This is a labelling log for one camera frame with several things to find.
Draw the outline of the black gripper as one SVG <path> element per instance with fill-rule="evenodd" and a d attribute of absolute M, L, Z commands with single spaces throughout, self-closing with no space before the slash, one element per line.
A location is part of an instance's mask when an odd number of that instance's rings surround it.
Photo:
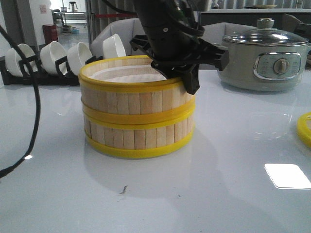
<path fill-rule="evenodd" d="M 133 50 L 139 50 L 152 59 L 152 68 L 162 74 L 180 73 L 187 93 L 194 95 L 200 88 L 199 64 L 215 66 L 222 71 L 229 63 L 229 52 L 203 39 L 193 41 L 187 36 L 151 38 L 136 35 L 130 41 Z"/>

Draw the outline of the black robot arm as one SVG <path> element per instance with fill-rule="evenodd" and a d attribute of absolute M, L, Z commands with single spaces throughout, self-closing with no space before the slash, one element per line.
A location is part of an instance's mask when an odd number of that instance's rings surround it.
<path fill-rule="evenodd" d="M 145 32 L 130 44 L 152 59 L 151 66 L 165 78 L 180 77 L 189 94 L 199 89 L 200 64 L 222 71 L 229 52 L 202 39 L 205 29 L 194 15 L 190 0 L 135 0 L 136 14 Z"/>

